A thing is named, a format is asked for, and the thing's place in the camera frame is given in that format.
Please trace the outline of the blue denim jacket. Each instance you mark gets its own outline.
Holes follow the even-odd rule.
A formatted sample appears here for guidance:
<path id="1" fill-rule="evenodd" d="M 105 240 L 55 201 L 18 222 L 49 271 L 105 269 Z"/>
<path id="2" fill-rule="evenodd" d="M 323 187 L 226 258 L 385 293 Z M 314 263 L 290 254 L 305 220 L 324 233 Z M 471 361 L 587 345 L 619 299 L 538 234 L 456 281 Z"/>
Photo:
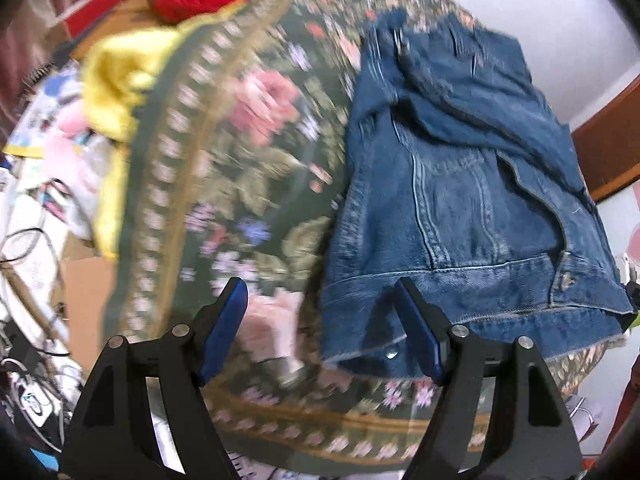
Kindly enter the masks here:
<path id="1" fill-rule="evenodd" d="M 413 281 L 451 323 L 529 337 L 555 358 L 618 336 L 637 310 L 570 130 L 520 44 L 455 16 L 368 29 L 345 130 L 346 197 L 320 295 L 324 365 L 420 376 L 394 306 Z"/>

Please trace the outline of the brown wooden door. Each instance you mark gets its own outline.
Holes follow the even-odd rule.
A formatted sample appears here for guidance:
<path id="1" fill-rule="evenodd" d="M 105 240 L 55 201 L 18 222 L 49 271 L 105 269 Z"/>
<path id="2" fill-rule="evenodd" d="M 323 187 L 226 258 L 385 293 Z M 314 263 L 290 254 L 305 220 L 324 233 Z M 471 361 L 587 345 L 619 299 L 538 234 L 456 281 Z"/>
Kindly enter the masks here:
<path id="1" fill-rule="evenodd" d="M 639 179 L 639 77 L 573 133 L 591 198 L 602 200 Z"/>

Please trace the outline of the green floral bedspread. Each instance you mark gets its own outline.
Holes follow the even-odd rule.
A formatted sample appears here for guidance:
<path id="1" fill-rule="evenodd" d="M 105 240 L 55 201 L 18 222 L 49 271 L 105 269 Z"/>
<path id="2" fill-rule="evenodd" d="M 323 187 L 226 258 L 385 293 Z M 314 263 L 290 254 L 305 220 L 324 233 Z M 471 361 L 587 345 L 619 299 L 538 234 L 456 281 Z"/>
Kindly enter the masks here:
<path id="1" fill-rule="evenodd" d="M 421 32 L 449 15 L 484 27 L 452 0 L 252 0 L 180 44 L 132 144 L 105 333 L 158 336 L 242 278 L 248 308 L 205 388 L 209 414 L 230 450 L 306 474 L 405 468 L 438 397 L 422 372 L 361 376 L 320 356 L 361 48 L 397 9 Z M 607 341 L 547 358 L 561 390 L 578 386 Z"/>

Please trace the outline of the yellow blanket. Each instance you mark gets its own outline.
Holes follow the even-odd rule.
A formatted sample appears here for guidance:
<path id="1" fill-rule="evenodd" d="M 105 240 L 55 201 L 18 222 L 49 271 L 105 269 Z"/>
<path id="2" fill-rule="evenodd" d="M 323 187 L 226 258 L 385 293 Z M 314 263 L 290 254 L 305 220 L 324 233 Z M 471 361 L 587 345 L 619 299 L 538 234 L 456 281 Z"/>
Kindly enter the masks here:
<path id="1" fill-rule="evenodd" d="M 152 26 L 107 36 L 82 60 L 84 115 L 88 126 L 114 143 L 110 166 L 99 187 L 98 209 L 91 226 L 96 249 L 118 260 L 118 243 L 126 205 L 129 159 L 143 106 L 170 56 L 195 29 L 231 18 L 244 0 L 175 25 Z"/>

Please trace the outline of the red box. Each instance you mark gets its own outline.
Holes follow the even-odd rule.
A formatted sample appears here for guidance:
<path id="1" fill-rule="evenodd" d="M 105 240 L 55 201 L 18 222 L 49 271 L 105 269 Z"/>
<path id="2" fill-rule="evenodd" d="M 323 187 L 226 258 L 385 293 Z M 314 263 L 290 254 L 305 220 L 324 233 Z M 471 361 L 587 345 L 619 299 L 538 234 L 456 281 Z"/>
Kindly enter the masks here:
<path id="1" fill-rule="evenodd" d="M 68 38 L 76 38 L 122 0 L 79 0 L 67 9 L 60 21 Z"/>

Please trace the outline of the brown wooden board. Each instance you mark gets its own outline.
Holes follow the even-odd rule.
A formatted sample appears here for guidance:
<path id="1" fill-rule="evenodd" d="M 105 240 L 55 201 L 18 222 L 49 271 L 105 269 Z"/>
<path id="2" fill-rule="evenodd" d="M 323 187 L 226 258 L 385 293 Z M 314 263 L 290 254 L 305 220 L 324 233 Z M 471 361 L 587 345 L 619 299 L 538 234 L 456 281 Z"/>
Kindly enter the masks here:
<path id="1" fill-rule="evenodd" d="M 160 26 L 162 22 L 152 10 L 151 0 L 122 0 L 106 12 L 74 41 L 70 58 L 82 60 L 89 49 L 101 39 L 134 32 L 135 30 Z"/>

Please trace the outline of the striped pink curtain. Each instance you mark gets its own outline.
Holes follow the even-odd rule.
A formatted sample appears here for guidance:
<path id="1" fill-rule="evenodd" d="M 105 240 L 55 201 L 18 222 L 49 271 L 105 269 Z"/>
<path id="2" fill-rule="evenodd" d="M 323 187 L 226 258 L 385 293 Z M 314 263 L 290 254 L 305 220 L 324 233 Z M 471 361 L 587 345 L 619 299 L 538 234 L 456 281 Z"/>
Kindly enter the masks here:
<path id="1" fill-rule="evenodd" d="M 58 17 L 80 0 L 4 0 L 1 12 L 1 130 L 17 121 L 23 79 L 49 61 L 47 34 Z"/>

